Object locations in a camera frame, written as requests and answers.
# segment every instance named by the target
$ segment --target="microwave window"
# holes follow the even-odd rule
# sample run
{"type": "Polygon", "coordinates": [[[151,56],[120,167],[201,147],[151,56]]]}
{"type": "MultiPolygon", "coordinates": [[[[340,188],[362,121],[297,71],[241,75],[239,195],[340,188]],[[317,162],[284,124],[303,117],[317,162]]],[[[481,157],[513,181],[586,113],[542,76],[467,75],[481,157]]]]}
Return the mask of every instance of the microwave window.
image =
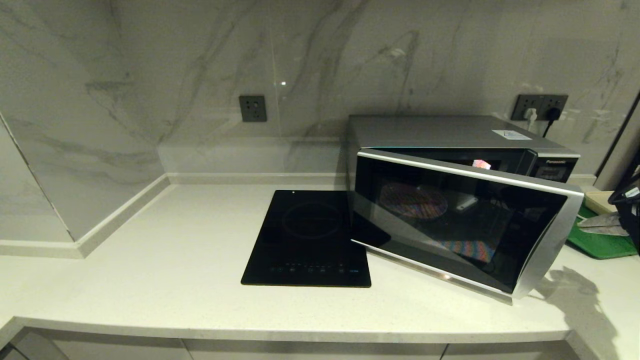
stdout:
{"type": "Polygon", "coordinates": [[[356,240],[508,293],[566,200],[369,158],[357,174],[356,240]]]}

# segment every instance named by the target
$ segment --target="green cutting board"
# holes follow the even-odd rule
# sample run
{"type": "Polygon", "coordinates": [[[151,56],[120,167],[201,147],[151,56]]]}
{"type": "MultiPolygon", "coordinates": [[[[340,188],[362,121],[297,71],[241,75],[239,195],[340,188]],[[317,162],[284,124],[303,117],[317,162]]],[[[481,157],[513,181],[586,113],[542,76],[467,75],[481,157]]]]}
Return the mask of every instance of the green cutting board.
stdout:
{"type": "MultiPolygon", "coordinates": [[[[584,204],[578,214],[586,218],[597,216],[584,204]]],[[[612,259],[638,253],[630,237],[585,233],[577,225],[580,221],[582,219],[576,218],[567,240],[592,258],[612,259]]]]}

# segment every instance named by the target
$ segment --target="label sticker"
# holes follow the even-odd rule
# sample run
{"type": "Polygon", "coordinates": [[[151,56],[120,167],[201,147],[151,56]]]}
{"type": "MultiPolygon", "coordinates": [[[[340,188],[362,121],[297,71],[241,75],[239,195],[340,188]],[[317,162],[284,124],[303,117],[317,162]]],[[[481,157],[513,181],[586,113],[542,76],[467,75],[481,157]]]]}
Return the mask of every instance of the label sticker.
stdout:
{"type": "Polygon", "coordinates": [[[638,190],[638,188],[633,188],[633,189],[625,192],[625,197],[634,197],[639,193],[640,193],[640,190],[638,190]]]}
{"type": "Polygon", "coordinates": [[[518,131],[513,130],[492,130],[494,133],[502,136],[507,140],[531,140],[528,136],[520,134],[518,131]]]}

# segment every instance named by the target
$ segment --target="baseboard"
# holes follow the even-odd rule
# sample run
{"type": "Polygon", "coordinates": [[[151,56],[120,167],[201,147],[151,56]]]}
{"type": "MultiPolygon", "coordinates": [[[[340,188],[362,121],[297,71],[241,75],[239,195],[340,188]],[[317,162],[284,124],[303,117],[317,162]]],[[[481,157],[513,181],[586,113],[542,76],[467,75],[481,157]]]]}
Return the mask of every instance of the baseboard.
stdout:
{"type": "Polygon", "coordinates": [[[0,255],[84,259],[170,184],[166,174],[158,177],[74,243],[0,240],[0,255]]]}
{"type": "Polygon", "coordinates": [[[566,183],[577,186],[593,186],[597,179],[596,175],[575,174],[570,175],[566,183]]]}
{"type": "Polygon", "coordinates": [[[336,190],[343,190],[346,174],[342,173],[260,173],[260,174],[186,174],[167,173],[171,184],[179,185],[221,185],[221,184],[303,184],[303,185],[335,185],[336,190]]]}

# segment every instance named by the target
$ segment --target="power cord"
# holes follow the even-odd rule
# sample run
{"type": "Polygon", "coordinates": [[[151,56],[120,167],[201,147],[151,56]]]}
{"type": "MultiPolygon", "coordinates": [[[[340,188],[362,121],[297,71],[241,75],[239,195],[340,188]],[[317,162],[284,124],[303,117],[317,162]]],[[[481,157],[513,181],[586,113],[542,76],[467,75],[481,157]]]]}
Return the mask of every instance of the power cord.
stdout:
{"type": "Polygon", "coordinates": [[[562,115],[562,111],[560,111],[559,108],[551,108],[549,110],[547,110],[547,113],[545,114],[546,118],[549,119],[549,122],[547,123],[547,128],[545,129],[545,133],[542,134],[543,138],[547,137],[547,133],[549,132],[549,128],[551,127],[551,125],[554,124],[554,122],[557,119],[560,119],[560,115],[562,115]]]}
{"type": "Polygon", "coordinates": [[[536,111],[536,108],[528,108],[524,112],[524,118],[527,119],[527,130],[533,131],[533,124],[538,118],[538,112],[536,111]]]}

